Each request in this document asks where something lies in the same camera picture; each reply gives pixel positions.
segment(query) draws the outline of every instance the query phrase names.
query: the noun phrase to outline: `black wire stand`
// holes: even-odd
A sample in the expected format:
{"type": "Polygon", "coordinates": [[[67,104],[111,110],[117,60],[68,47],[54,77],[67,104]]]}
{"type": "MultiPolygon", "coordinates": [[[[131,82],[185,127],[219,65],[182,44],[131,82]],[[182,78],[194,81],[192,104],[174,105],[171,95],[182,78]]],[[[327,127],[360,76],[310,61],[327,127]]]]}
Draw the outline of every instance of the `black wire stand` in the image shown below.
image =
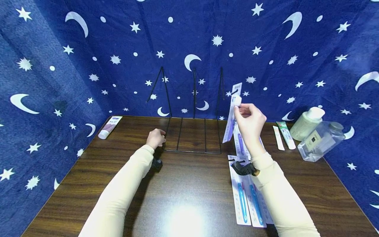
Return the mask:
{"type": "MultiPolygon", "coordinates": [[[[160,68],[159,72],[158,72],[158,75],[157,75],[157,78],[154,82],[154,86],[151,90],[151,93],[149,95],[149,98],[147,99],[146,102],[148,102],[150,100],[150,96],[153,94],[154,92],[154,89],[155,89],[155,86],[157,84],[157,81],[159,79],[159,75],[162,73],[162,76],[164,78],[164,69],[163,67],[160,68]]],[[[195,118],[195,112],[196,112],[196,68],[193,69],[193,99],[194,99],[194,102],[193,102],[193,118],[184,118],[184,119],[199,119],[199,118],[195,118]]],[[[166,96],[167,96],[167,101],[168,101],[168,106],[169,106],[169,110],[170,110],[170,117],[169,117],[169,120],[168,120],[168,124],[167,124],[167,128],[166,128],[166,136],[169,134],[169,126],[170,126],[170,121],[171,121],[171,118],[172,117],[172,112],[171,112],[171,104],[170,104],[170,98],[169,98],[169,95],[168,95],[168,90],[167,90],[167,85],[166,85],[166,81],[164,80],[164,88],[166,90],[166,96]]],[[[204,120],[204,143],[205,143],[205,150],[204,151],[184,151],[184,150],[179,150],[179,142],[180,142],[180,135],[182,133],[182,124],[183,124],[183,117],[174,117],[174,118],[180,118],[180,128],[179,128],[179,136],[178,136],[178,140],[177,140],[177,143],[176,143],[176,149],[175,150],[167,150],[165,148],[165,146],[163,146],[162,148],[162,151],[169,151],[169,152],[188,152],[188,153],[200,153],[200,154],[221,154],[222,153],[222,150],[221,150],[221,139],[220,139],[220,127],[219,127],[219,121],[217,119],[218,117],[218,107],[219,107],[219,100],[220,100],[220,92],[222,91],[221,93],[221,96],[222,96],[222,99],[224,100],[225,97],[224,97],[224,73],[223,73],[223,69],[222,67],[220,68],[220,82],[219,82],[219,87],[218,87],[218,93],[217,93],[217,106],[216,106],[216,121],[217,121],[217,134],[218,134],[218,143],[219,143],[219,152],[208,152],[208,149],[207,149],[207,126],[206,126],[206,120],[207,119],[202,119],[204,120]]]]}

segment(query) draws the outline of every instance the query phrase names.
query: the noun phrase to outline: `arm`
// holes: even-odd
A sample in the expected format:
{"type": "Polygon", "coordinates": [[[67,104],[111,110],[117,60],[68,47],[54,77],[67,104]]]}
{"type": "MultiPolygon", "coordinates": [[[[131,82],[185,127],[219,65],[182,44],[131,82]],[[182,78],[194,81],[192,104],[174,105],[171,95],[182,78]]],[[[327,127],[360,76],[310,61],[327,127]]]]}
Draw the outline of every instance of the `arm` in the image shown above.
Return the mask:
{"type": "Polygon", "coordinates": [[[151,131],[139,148],[104,189],[79,237],[121,237],[125,215],[138,186],[151,167],[154,150],[165,142],[165,132],[151,131]]]}
{"type": "Polygon", "coordinates": [[[235,108],[235,117],[255,168],[252,180],[262,192],[280,237],[319,237],[304,204],[285,178],[282,169],[259,142],[266,116],[253,104],[235,108]]]}

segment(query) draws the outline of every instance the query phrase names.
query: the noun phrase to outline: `brown table surface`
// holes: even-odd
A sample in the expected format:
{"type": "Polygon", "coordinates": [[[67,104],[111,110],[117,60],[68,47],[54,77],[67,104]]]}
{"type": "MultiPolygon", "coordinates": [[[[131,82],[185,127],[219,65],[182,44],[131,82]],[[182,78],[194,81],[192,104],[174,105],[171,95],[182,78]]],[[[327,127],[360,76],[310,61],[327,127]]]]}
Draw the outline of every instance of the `brown table surface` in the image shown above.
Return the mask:
{"type": "MultiPolygon", "coordinates": [[[[97,136],[62,181],[23,236],[77,236],[100,194],[140,146],[149,131],[166,129],[168,118],[124,116],[106,140],[97,136]]],[[[171,118],[166,149],[203,151],[204,120],[171,118]]],[[[261,138],[307,207],[321,236],[375,236],[377,233],[324,159],[305,162],[297,150],[277,148],[272,123],[261,138]]],[[[226,121],[220,121],[220,136],[226,121]]],[[[219,148],[216,120],[206,120],[207,148],[219,148]]],[[[159,173],[149,172],[130,205],[124,236],[277,236],[267,229],[237,225],[227,155],[163,152],[159,173]]]]}

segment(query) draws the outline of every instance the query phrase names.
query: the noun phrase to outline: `hand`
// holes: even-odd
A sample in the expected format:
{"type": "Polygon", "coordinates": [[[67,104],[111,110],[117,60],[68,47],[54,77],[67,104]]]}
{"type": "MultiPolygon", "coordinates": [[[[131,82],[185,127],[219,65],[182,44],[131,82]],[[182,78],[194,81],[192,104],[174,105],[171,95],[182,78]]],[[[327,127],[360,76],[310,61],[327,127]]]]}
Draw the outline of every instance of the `hand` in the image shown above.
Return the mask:
{"type": "Polygon", "coordinates": [[[241,104],[240,108],[235,106],[234,116],[250,154],[256,157],[265,153],[259,136],[266,116],[254,104],[241,104]]]}
{"type": "Polygon", "coordinates": [[[154,150],[162,146],[163,143],[166,142],[166,139],[164,138],[164,135],[166,134],[165,131],[161,129],[154,129],[151,132],[149,132],[149,136],[147,137],[146,145],[151,146],[154,150]]]}

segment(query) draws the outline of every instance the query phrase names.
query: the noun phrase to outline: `blue backdrop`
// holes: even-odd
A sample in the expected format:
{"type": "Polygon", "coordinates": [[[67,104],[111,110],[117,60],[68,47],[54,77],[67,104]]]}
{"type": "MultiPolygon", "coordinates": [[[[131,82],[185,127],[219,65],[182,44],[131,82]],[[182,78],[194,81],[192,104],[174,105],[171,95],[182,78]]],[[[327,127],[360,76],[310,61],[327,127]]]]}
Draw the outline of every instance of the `blue backdrop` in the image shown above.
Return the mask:
{"type": "Polygon", "coordinates": [[[194,68],[195,115],[216,118],[221,67],[218,119],[243,82],[268,121],[318,106],[345,126],[326,158],[379,228],[378,22],[369,0],[2,1],[0,233],[24,231],[108,116],[192,117],[194,68]]]}

